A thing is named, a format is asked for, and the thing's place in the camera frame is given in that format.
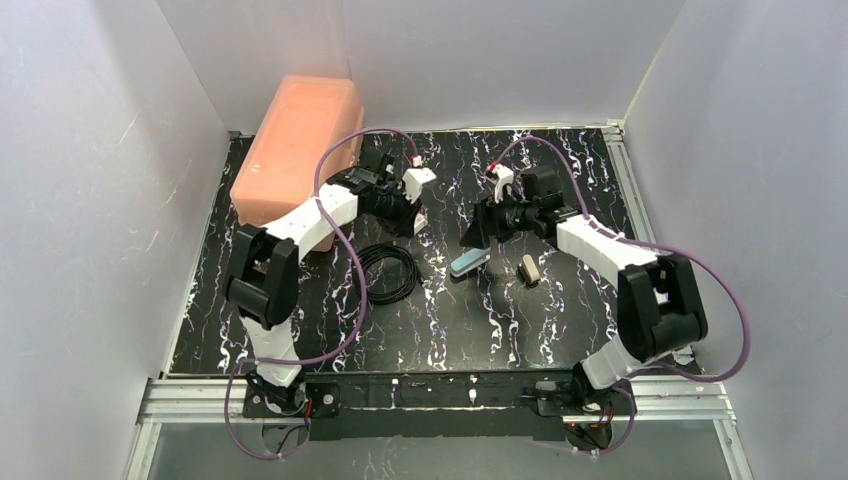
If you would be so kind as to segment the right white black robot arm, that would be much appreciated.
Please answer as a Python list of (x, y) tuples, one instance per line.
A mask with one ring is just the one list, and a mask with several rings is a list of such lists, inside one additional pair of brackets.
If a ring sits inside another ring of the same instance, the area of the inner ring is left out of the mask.
[(494, 191), (475, 203), (461, 246), (487, 252), (492, 242), (531, 232), (588, 265), (617, 292), (615, 336), (579, 361), (570, 384), (557, 391), (569, 406), (604, 404), (628, 375), (706, 337), (708, 323), (689, 259), (631, 245), (603, 229), (593, 216), (566, 204), (549, 167), (516, 175), (491, 165), (485, 175)]

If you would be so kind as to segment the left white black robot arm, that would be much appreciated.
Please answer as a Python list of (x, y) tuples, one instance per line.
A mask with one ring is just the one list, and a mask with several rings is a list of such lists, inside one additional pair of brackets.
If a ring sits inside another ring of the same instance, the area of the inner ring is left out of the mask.
[(246, 225), (236, 233), (225, 297), (253, 348), (256, 368), (248, 383), (258, 401), (273, 403), (283, 412), (295, 412), (306, 402), (297, 391), (298, 376), (308, 362), (296, 353), (291, 320), (304, 257), (361, 214), (380, 220), (395, 237), (418, 234), (427, 224), (420, 197), (435, 178), (426, 167), (410, 168), (402, 176), (388, 167), (376, 172), (348, 168), (285, 216), (261, 228)]

